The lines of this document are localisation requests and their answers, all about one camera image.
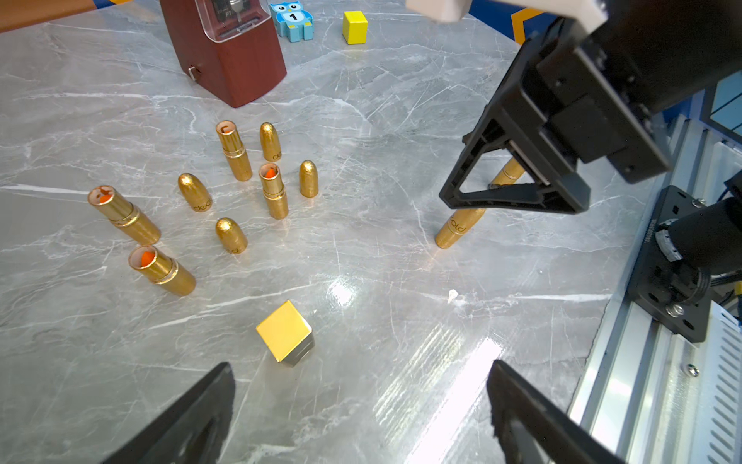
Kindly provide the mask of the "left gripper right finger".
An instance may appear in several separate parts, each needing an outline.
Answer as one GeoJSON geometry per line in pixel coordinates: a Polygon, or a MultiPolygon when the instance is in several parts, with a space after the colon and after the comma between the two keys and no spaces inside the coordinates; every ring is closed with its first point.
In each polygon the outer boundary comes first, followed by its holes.
{"type": "Polygon", "coordinates": [[[502,360],[486,383],[491,423],[508,463],[620,463],[502,360]]]}

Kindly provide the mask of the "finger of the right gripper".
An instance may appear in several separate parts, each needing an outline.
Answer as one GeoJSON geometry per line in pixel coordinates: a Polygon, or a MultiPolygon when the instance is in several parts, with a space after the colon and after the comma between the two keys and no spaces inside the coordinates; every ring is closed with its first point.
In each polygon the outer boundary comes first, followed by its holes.
{"type": "Polygon", "coordinates": [[[575,215],[589,208],[591,189],[579,179],[563,179],[550,186],[517,184],[472,193],[462,193],[454,185],[446,185],[440,198],[454,210],[508,209],[575,215]]]}
{"type": "Polygon", "coordinates": [[[440,192],[441,197],[549,197],[551,187],[533,165],[540,155],[540,130],[551,115],[551,97],[533,95],[494,96],[482,112],[475,129],[465,137],[465,148],[440,192]],[[464,181],[481,157],[506,150],[525,168],[533,181],[465,193],[464,181]]]}

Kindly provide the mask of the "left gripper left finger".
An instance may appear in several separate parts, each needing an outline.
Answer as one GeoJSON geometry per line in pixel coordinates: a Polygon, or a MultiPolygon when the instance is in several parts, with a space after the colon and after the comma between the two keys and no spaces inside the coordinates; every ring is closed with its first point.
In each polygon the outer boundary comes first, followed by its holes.
{"type": "Polygon", "coordinates": [[[106,463],[216,463],[233,416],[236,381],[219,363],[106,463]]]}

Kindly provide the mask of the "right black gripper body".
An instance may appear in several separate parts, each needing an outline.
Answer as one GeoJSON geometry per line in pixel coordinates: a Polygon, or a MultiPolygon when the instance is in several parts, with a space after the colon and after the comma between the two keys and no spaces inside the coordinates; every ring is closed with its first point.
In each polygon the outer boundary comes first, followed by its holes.
{"type": "Polygon", "coordinates": [[[610,78],[610,59],[574,19],[530,36],[504,78],[504,129],[536,183],[607,159],[629,184],[670,170],[650,117],[610,78]]]}

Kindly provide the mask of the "gold lipstick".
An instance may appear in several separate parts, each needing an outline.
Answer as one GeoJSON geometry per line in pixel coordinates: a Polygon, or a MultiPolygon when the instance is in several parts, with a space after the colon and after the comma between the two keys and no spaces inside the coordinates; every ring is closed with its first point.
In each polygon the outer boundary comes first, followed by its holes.
{"type": "MultiPolygon", "coordinates": [[[[489,189],[498,189],[502,186],[515,184],[525,173],[525,169],[511,158],[491,181],[489,189]]],[[[441,228],[435,238],[440,249],[449,249],[460,238],[465,236],[485,215],[485,209],[456,210],[441,228]]]]}
{"type": "Polygon", "coordinates": [[[283,220],[289,208],[281,172],[277,164],[267,162],[259,169],[263,195],[267,201],[272,218],[283,220]]]}
{"type": "Polygon", "coordinates": [[[140,246],[129,255],[129,266],[152,284],[175,295],[185,297],[196,288],[195,277],[176,259],[155,246],[140,246]]]}
{"type": "Polygon", "coordinates": [[[252,168],[236,124],[229,120],[221,121],[216,124],[216,133],[235,178],[241,182],[250,180],[252,168]]]}

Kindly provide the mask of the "gold lipstick cap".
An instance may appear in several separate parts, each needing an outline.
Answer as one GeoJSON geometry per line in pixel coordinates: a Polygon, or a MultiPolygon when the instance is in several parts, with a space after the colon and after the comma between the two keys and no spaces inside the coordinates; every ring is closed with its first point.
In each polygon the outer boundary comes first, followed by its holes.
{"type": "Polygon", "coordinates": [[[178,187],[191,209],[197,213],[208,211],[213,200],[203,183],[191,173],[183,173],[178,178],[178,187]]]}
{"type": "Polygon", "coordinates": [[[319,193],[318,171],[312,160],[305,160],[301,163],[299,181],[302,196],[313,198],[319,193]]]}
{"type": "Polygon", "coordinates": [[[222,247],[231,254],[240,254],[247,249],[247,236],[231,218],[220,218],[216,222],[216,235],[222,247]]]}
{"type": "Polygon", "coordinates": [[[276,127],[270,122],[264,122],[259,130],[263,156],[268,162],[277,162],[282,157],[280,140],[276,127]]]}

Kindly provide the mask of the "gold lipstick base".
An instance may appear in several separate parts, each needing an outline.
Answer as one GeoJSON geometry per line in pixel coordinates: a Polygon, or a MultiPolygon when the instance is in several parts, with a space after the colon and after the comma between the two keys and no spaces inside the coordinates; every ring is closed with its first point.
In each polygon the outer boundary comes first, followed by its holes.
{"type": "Polygon", "coordinates": [[[160,241],[160,228],[114,187],[103,185],[94,188],[87,199],[111,224],[139,245],[151,246],[160,241]]]}

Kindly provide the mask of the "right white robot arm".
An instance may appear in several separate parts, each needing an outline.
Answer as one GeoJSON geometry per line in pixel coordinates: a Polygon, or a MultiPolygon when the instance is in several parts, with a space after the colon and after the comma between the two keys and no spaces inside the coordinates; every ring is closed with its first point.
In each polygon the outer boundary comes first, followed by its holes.
{"type": "Polygon", "coordinates": [[[464,138],[448,207],[581,214],[580,164],[606,159],[630,184],[669,171],[655,116],[741,68],[737,1],[607,1],[598,13],[596,26],[561,13],[525,40],[464,138]]]}

